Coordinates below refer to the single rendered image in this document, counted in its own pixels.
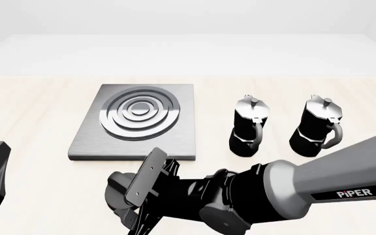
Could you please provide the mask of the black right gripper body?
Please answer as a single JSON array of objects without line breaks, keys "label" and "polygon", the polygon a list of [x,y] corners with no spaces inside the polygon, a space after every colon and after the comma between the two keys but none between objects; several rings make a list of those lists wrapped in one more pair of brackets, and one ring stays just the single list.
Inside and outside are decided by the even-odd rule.
[{"label": "black right gripper body", "polygon": [[127,235],[148,235],[162,219],[162,193],[170,180],[177,178],[176,160],[145,160],[127,189],[127,202],[139,209]]}]

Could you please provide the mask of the round black stove knob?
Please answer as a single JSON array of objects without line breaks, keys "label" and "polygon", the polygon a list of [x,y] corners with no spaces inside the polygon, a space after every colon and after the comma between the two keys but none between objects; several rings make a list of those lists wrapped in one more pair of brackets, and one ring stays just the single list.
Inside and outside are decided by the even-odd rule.
[{"label": "round black stove knob", "polygon": [[107,186],[105,189],[104,198],[108,207],[115,211],[116,209],[132,209],[135,210],[138,207],[128,204],[125,201],[125,193],[130,183],[136,174],[113,172],[107,179]]}]

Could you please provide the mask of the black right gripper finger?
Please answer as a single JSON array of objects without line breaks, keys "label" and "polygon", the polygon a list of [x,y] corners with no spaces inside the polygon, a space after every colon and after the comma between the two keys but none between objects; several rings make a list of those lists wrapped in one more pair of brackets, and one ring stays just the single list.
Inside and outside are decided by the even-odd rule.
[{"label": "black right gripper finger", "polygon": [[135,212],[135,210],[137,209],[137,206],[125,209],[117,208],[114,210],[114,213],[120,218],[122,225],[124,225],[126,228],[136,228],[138,214]]}]

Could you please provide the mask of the black moka pot silver lid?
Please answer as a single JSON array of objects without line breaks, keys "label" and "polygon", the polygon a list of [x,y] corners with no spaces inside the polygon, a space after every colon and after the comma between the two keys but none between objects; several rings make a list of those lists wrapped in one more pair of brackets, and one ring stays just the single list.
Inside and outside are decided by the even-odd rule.
[{"label": "black moka pot silver lid", "polygon": [[329,98],[312,95],[306,101],[301,121],[289,140],[290,147],[304,157],[315,157],[323,149],[342,141],[342,109]]},{"label": "black moka pot silver lid", "polygon": [[245,95],[234,109],[234,127],[229,138],[230,150],[240,157],[251,157],[259,150],[263,127],[270,108],[252,95]]}]

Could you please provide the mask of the grey square stove plate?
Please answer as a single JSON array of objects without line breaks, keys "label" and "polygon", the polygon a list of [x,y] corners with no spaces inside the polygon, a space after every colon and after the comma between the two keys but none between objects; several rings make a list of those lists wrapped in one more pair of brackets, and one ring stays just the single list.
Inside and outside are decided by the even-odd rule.
[{"label": "grey square stove plate", "polygon": [[103,84],[70,145],[73,161],[195,160],[193,84]]}]

